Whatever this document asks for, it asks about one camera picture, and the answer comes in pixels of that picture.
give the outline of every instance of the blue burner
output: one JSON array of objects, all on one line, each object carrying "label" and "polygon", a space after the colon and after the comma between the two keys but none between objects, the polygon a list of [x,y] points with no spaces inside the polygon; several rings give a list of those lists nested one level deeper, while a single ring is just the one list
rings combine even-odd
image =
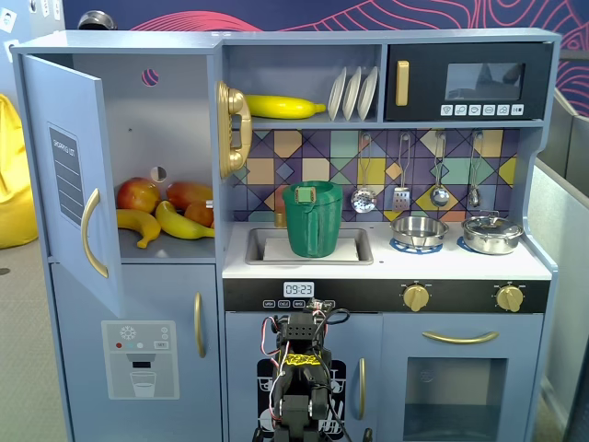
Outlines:
[{"label": "blue burner", "polygon": [[467,243],[464,242],[464,237],[460,237],[458,239],[458,241],[456,242],[456,244],[458,245],[459,248],[464,249],[466,251],[469,251],[470,253],[478,253],[479,255],[484,255],[484,253],[481,253],[479,251],[473,250],[469,246],[467,246]]},{"label": "blue burner", "polygon": [[400,251],[402,253],[410,253],[413,255],[430,255],[432,253],[436,253],[442,249],[442,244],[439,246],[432,247],[430,249],[415,249],[407,244],[402,244],[398,242],[396,239],[390,240],[390,245],[393,249]]}]

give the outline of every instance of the oven window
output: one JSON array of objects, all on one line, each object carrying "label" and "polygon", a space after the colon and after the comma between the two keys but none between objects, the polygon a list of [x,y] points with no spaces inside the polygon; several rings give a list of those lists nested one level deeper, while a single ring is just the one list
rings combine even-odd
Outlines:
[{"label": "oven window", "polygon": [[524,67],[519,63],[449,64],[445,99],[520,99]]},{"label": "oven window", "polygon": [[496,441],[506,359],[412,357],[404,441]]}]

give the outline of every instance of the apple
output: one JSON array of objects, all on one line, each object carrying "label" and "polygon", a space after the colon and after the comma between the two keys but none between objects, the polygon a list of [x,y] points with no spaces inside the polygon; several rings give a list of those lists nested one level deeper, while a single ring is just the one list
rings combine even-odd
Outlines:
[{"label": "apple", "polygon": [[123,183],[117,194],[119,209],[135,209],[151,214],[161,201],[159,189],[145,178],[131,178]]},{"label": "apple", "polygon": [[213,223],[213,209],[207,209],[205,201],[195,201],[189,205],[184,216],[205,227],[210,227]]},{"label": "apple", "polygon": [[196,201],[213,199],[213,189],[197,182],[177,181],[171,183],[166,190],[167,199],[179,210],[186,210]]}]

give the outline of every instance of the gold telephone handset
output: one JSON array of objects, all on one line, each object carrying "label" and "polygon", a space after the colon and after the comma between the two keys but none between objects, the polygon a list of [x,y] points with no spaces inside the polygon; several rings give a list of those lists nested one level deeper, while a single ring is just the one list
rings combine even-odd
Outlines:
[{"label": "gold telephone handset", "polygon": [[[219,166],[221,178],[227,178],[246,164],[251,148],[251,114],[246,97],[237,89],[228,87],[224,82],[217,84],[217,115],[219,132]],[[239,115],[240,145],[232,147],[231,116]]]}]

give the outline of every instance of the dispenser panel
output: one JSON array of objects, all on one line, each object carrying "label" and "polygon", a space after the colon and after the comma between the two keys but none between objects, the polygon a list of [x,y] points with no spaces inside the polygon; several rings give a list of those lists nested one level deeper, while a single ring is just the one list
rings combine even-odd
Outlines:
[{"label": "dispenser panel", "polygon": [[103,320],[102,342],[110,399],[179,399],[173,320]]}]

